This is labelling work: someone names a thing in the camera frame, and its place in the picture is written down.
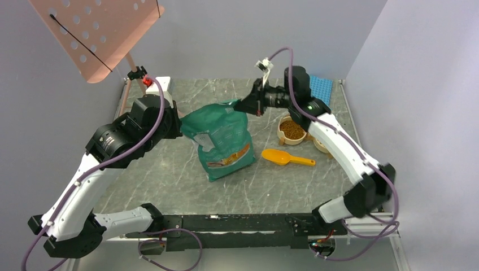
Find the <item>green dog food bag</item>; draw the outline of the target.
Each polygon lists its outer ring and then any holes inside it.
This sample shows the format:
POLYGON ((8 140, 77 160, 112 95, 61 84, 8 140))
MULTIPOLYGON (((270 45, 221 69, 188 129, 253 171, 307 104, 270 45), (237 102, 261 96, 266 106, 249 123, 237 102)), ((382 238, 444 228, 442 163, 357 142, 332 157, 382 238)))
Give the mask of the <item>green dog food bag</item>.
POLYGON ((226 100, 205 105, 181 118, 181 132, 192 140, 207 178, 214 182, 256 162, 248 117, 226 100))

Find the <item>orange plastic scoop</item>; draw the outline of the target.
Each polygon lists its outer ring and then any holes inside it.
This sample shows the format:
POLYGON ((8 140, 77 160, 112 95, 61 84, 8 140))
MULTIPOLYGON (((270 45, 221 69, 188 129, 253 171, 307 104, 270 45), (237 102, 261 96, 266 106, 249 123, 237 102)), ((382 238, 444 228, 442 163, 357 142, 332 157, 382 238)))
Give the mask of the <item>orange plastic scoop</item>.
POLYGON ((316 162, 312 159, 302 158, 290 155, 286 151, 276 150, 276 149, 265 149, 262 151, 262 157, 268 161, 271 161, 277 165, 287 165, 289 163, 314 166, 316 162))

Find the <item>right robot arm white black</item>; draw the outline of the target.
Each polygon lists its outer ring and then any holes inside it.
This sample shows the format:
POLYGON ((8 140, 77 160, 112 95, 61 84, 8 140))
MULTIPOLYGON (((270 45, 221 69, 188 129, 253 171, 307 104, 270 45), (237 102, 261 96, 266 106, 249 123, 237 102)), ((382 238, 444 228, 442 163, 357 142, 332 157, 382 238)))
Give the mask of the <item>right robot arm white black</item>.
POLYGON ((352 183, 343 196, 312 210, 311 225, 316 233, 326 234, 334 222, 344 218, 362 218, 394 196, 394 167, 368 155, 347 134, 331 109, 321 99, 312 97, 310 76, 305 68, 286 68, 285 85, 273 87, 268 82, 272 65, 258 62, 257 66, 263 76, 255 80, 250 94, 234 109, 257 116, 269 107, 288 109, 291 119, 325 146, 352 183))

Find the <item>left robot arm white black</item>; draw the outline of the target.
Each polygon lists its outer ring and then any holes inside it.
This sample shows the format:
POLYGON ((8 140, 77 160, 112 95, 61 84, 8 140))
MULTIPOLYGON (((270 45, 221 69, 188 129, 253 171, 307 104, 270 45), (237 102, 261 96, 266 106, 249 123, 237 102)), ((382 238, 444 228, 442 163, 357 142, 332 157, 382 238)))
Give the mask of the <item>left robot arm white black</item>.
POLYGON ((157 236, 164 228, 164 218, 151 203, 108 214, 93 209, 132 161, 144 157, 161 140, 180 137, 180 126, 176 103, 165 93, 136 99, 129 112, 99 127, 60 198, 46 213, 28 221, 35 235, 46 237, 43 247, 47 254, 79 259, 103 241, 123 234, 157 236))

